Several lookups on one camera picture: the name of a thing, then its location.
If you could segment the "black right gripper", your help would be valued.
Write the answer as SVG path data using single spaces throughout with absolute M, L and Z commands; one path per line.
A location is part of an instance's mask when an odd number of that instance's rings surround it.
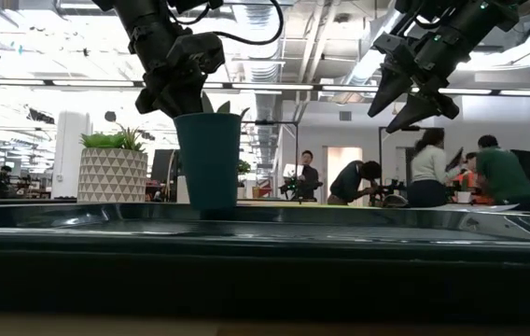
M 447 77 L 481 42 L 478 8 L 397 8 L 399 19 L 375 38 L 372 48 L 384 56 L 382 78 L 368 115 L 375 117 L 402 93 L 416 85 L 432 94 L 409 94 L 404 107 L 386 128 L 394 133 L 423 119 L 455 119 L 460 112 L 453 99 L 435 93 Z

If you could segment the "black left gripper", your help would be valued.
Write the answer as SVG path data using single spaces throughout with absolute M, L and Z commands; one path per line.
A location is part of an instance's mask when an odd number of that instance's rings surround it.
M 135 101 L 140 114 L 161 111 L 174 119 L 202 113 L 200 36 L 171 21 L 131 21 L 129 51 L 141 62 L 145 87 Z

